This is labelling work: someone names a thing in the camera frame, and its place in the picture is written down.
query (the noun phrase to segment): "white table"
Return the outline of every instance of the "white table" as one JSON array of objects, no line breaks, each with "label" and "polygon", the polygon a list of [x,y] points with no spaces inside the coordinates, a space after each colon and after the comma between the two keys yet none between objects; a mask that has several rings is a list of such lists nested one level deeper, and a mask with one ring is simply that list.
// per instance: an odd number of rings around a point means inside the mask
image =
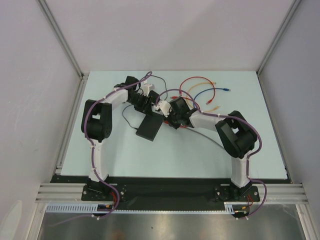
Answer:
[{"label": "white table", "polygon": [[[81,132],[81,121],[86,100],[101,99],[111,92],[114,85],[122,83],[127,76],[141,79],[146,71],[92,71],[90,72],[80,108],[76,117],[61,175],[87,176],[91,170],[89,143]],[[229,88],[231,92],[216,91],[210,105],[205,105],[213,91],[207,91],[196,100],[203,110],[221,104],[216,113],[229,114],[238,110],[260,133],[262,150],[251,158],[250,175],[260,179],[287,179],[284,163],[276,141],[275,133],[267,111],[264,97],[254,71],[154,71],[153,75],[166,80],[167,88],[179,88],[180,83],[192,76],[207,77],[217,82],[217,88]],[[155,91],[165,90],[161,79],[150,77],[149,83]],[[182,89],[188,90],[201,79],[187,81]],[[203,84],[191,91],[198,92],[211,88]],[[169,92],[177,96],[178,92]],[[230,178],[231,157],[217,144],[206,137],[186,129],[175,130],[162,124],[154,141],[136,135],[121,115],[128,103],[112,112],[112,133],[107,139],[106,162],[110,176],[117,177],[171,177],[171,178]],[[133,106],[124,112],[131,125],[139,127],[144,114]],[[216,132],[197,129],[215,141],[220,141]]]}]

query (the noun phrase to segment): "gray wall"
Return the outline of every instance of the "gray wall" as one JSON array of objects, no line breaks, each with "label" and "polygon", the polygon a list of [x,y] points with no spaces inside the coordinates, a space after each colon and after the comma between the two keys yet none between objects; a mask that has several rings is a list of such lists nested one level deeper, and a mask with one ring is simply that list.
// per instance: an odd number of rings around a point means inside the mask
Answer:
[{"label": "gray wall", "polygon": [[305,0],[262,72],[289,171],[320,223],[320,1]]},{"label": "gray wall", "polygon": [[0,223],[22,200],[21,239],[52,173],[79,78],[35,0],[2,0],[0,32]]}]

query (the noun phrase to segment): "robotic arm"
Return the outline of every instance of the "robotic arm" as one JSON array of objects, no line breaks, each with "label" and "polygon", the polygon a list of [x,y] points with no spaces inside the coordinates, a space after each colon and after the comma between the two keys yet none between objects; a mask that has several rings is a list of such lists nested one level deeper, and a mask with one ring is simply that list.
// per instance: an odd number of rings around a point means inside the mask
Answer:
[{"label": "robotic arm", "polygon": [[[128,76],[125,83],[115,86],[115,90],[137,83],[138,80],[132,76]],[[142,82],[139,89],[142,93],[138,93],[137,86],[127,89],[120,89],[98,103],[91,111],[87,121],[87,134],[92,139],[95,150],[94,163],[99,177],[105,180],[108,176],[106,168],[106,160],[102,159],[103,151],[106,150],[106,140],[112,131],[112,111],[121,103],[129,102],[134,105],[134,109],[148,116],[157,114],[153,109],[162,112],[163,120],[168,121],[169,125],[175,129],[181,125],[190,128],[205,128],[215,131],[219,134],[224,149],[232,157],[232,176],[231,181],[239,189],[247,189],[250,186],[248,179],[249,161],[244,157],[254,149],[257,135],[244,123],[235,119],[219,118],[207,116],[199,112],[196,108],[190,109],[186,101],[182,97],[173,99],[170,102],[161,100],[156,104],[159,96],[153,91],[154,85],[148,84],[147,81]],[[81,130],[84,132],[84,123],[89,108],[94,100],[87,100],[84,107]],[[238,111],[233,111],[229,116],[241,118],[244,117]],[[99,182],[93,170],[90,172],[89,178],[94,182]]]}]

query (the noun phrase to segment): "black cable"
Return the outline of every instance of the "black cable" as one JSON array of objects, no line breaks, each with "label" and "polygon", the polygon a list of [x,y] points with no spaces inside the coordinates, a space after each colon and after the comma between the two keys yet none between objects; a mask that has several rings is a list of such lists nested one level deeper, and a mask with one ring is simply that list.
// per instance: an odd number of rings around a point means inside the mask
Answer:
[{"label": "black cable", "polygon": [[130,104],[130,105],[126,106],[126,107],[122,110],[122,117],[123,117],[124,120],[129,124],[129,126],[130,126],[131,128],[133,128],[133,129],[135,129],[135,130],[138,130],[138,128],[131,126],[130,122],[126,119],[126,117],[125,117],[125,115],[124,115],[125,110],[126,110],[128,107],[132,106],[132,105],[133,105],[133,104]]},{"label": "black cable", "polygon": [[[150,77],[155,77],[155,78],[161,79],[161,80],[164,82],[165,90],[168,91],[166,80],[164,80],[162,77],[155,76],[155,75],[150,75]],[[168,92],[166,92],[166,96],[165,96],[165,99],[164,99],[164,100],[166,100],[167,98],[168,98]]]}]

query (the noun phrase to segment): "metal corner post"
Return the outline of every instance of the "metal corner post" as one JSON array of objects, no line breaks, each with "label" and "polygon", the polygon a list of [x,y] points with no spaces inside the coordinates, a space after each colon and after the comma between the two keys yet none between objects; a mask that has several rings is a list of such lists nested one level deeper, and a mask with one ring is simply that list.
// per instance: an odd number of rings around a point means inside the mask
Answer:
[{"label": "metal corner post", "polygon": [[259,68],[257,69],[256,73],[257,76],[259,77],[262,73],[262,71],[264,70],[268,60],[270,59],[271,55],[273,54],[273,52],[275,51],[279,41],[281,40],[282,36],[284,35],[286,29],[288,28],[290,22],[292,21],[295,13],[297,12],[298,7],[301,5],[301,2],[303,0],[294,0],[290,9],[288,10],[278,32],[276,33],[274,39],[272,40],[272,43],[269,47],[269,49],[267,50],[266,54],[264,55],[262,62],[260,63]]},{"label": "metal corner post", "polygon": [[76,71],[76,73],[78,74],[79,77],[82,77],[83,73],[80,69],[80,66],[77,63],[77,60],[76,60],[74,54],[72,53],[71,48],[69,47],[61,29],[59,28],[57,21],[56,21],[54,15],[52,14],[46,0],[36,0],[36,1],[38,2],[41,10],[43,11],[46,19],[48,20],[54,34],[56,35],[58,41],[60,42],[66,56],[70,60],[74,70]]}]

